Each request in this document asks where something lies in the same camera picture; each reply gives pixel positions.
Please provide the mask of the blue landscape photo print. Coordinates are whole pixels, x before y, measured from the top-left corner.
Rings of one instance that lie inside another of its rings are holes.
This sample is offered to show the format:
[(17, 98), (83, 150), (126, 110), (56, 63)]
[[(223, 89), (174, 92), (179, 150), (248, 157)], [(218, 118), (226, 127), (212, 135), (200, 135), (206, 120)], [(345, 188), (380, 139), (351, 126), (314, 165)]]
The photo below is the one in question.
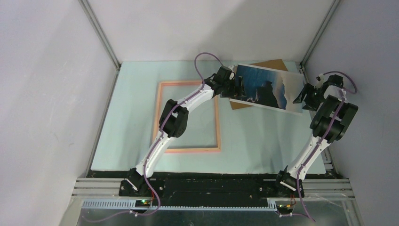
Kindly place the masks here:
[(303, 113), (302, 104), (293, 104), (304, 87), (302, 74), (238, 64), (236, 76), (242, 76), (246, 95), (229, 100), (295, 115)]

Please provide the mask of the orange wooden picture frame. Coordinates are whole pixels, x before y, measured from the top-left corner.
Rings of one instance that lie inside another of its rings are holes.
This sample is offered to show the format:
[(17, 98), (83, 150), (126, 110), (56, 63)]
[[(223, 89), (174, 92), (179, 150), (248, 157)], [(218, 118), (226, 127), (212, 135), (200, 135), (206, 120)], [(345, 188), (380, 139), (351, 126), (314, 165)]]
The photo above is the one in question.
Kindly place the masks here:
[[(158, 84), (152, 139), (159, 130), (159, 119), (166, 102), (189, 96), (201, 81), (161, 81)], [(219, 153), (222, 151), (218, 97), (189, 110), (187, 128), (171, 142), (165, 153)]]

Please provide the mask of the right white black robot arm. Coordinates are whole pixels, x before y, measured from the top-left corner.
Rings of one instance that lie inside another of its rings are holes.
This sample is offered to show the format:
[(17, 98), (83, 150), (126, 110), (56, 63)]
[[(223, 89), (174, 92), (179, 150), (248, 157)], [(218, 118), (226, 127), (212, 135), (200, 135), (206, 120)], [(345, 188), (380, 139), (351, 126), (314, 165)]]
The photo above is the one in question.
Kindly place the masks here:
[(347, 74), (330, 71), (320, 74), (317, 81), (316, 85), (306, 83), (293, 101), (315, 115), (310, 124), (308, 142), (299, 155), (277, 174), (273, 189), (280, 197), (300, 192), (310, 166), (326, 148), (343, 137), (359, 109), (346, 97), (347, 93), (358, 92)]

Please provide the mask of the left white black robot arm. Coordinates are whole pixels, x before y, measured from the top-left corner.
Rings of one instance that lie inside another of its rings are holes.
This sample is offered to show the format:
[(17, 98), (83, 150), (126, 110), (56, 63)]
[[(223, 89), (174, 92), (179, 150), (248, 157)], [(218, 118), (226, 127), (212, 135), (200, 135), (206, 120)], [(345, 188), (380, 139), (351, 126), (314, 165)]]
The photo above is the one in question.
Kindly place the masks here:
[(217, 73), (204, 79), (199, 87), (188, 96), (177, 101), (166, 102), (159, 119), (159, 130), (145, 157), (127, 176), (127, 187), (137, 196), (147, 194), (148, 178), (153, 175), (155, 166), (165, 153), (170, 143), (181, 137), (186, 131), (190, 110), (194, 110), (204, 102), (220, 96), (221, 98), (238, 97), (244, 93), (242, 77), (232, 69), (221, 66)]

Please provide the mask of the brown cardboard backing board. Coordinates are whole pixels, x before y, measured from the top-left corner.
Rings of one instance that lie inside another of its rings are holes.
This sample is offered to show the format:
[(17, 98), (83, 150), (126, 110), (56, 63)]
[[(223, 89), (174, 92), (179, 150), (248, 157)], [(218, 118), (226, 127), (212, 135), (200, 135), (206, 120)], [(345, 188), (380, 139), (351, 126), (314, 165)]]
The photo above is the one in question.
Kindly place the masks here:
[[(263, 61), (263, 62), (258, 62), (258, 63), (252, 63), (250, 65), (266, 67), (266, 68), (282, 70), (282, 71), (288, 71), (288, 69), (282, 59), (275, 59), (275, 60)], [(230, 105), (233, 110), (252, 107), (252, 105), (237, 103), (237, 102), (233, 102), (231, 100), (230, 100)]]

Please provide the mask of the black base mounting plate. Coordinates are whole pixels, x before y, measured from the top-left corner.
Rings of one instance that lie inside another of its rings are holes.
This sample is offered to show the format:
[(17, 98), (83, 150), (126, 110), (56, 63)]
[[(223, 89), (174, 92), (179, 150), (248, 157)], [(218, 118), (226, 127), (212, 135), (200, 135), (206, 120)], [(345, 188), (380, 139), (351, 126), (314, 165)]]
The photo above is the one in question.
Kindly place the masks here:
[(258, 179), (156, 179), (150, 181), (162, 207), (267, 207), (268, 198), (299, 198), (304, 192)]

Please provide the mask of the right aluminium corner post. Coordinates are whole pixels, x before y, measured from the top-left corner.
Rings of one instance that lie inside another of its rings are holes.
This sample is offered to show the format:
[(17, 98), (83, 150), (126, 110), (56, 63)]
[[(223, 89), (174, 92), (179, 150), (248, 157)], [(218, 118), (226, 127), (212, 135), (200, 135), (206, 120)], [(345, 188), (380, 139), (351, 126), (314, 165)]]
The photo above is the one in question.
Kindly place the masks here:
[(332, 20), (335, 12), (337, 11), (338, 7), (341, 5), (341, 0), (333, 0), (327, 13), (325, 14), (319, 28), (317, 29), (316, 34), (314, 35), (310, 45), (308, 46), (300, 65), (305, 67), (308, 61), (310, 60), (315, 48), (317, 47), (321, 37), (323, 36), (325, 30), (327, 29), (330, 21)]

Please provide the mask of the aluminium corner post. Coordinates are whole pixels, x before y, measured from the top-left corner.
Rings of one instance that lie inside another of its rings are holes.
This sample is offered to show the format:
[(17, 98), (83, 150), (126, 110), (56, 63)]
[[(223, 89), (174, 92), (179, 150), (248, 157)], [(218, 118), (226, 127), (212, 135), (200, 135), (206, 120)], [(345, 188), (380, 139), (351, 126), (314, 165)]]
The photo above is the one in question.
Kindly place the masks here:
[(325, 30), (327, 29), (330, 21), (332, 20), (335, 12), (337, 11), (338, 7), (341, 5), (341, 0), (333, 0), (327, 13), (325, 14), (319, 28), (317, 29), (316, 34), (314, 35), (310, 45), (308, 46), (300, 65), (305, 67), (308, 61), (310, 60), (315, 48), (317, 47), (321, 37), (323, 36)]
[(97, 37), (99, 38), (103, 48), (105, 49), (105, 52), (107, 53), (108, 57), (110, 58), (113, 66), (117, 71), (120, 70), (121, 68), (121, 62), (116, 56), (116, 53), (114, 49), (112, 48), (112, 45), (107, 38), (106, 33), (104, 32), (100, 21), (98, 20), (96, 13), (94, 12), (90, 2), (88, 0), (78, 0), (79, 4), (81, 5), (81, 8), (83, 9), (86, 17), (88, 18), (88, 21), (90, 22), (92, 28), (94, 29), (94, 32), (96, 33)]

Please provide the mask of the aluminium front rail frame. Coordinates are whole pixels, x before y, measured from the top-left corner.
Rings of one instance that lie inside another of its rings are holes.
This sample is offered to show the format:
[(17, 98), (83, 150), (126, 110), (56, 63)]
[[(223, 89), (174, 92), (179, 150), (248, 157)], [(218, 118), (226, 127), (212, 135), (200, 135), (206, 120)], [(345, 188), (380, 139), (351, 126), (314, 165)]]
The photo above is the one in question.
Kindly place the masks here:
[[(272, 175), (165, 174), (151, 180), (166, 179), (258, 179), (273, 181)], [(138, 195), (127, 187), (127, 181), (116, 178), (78, 178), (70, 204), (61, 221), (63, 226), (83, 225), (315, 225), (362, 226), (364, 221), (348, 179), (310, 178), (303, 183), (299, 198), (268, 198), (277, 211), (236, 210), (110, 210), (83, 209), (84, 199), (142, 200), (141, 207), (155, 206), (159, 196), (151, 191)]]

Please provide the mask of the left aluminium corner post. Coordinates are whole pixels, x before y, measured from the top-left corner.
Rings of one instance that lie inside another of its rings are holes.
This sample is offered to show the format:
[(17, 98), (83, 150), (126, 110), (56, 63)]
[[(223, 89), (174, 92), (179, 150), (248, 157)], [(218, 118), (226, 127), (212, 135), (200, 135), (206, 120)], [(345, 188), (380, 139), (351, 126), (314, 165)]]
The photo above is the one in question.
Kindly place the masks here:
[(110, 58), (113, 66), (117, 71), (120, 70), (121, 68), (121, 62), (116, 56), (116, 53), (114, 49), (112, 48), (112, 45), (107, 38), (106, 33), (104, 32), (100, 21), (98, 20), (96, 13), (94, 12), (90, 2), (88, 0), (78, 0), (79, 4), (81, 5), (81, 8), (83, 9), (86, 17), (88, 18), (88, 21), (90, 22), (92, 28), (94, 29), (94, 32), (96, 33), (97, 37), (99, 38), (103, 48), (105, 49), (105, 52), (107, 53), (108, 57)]

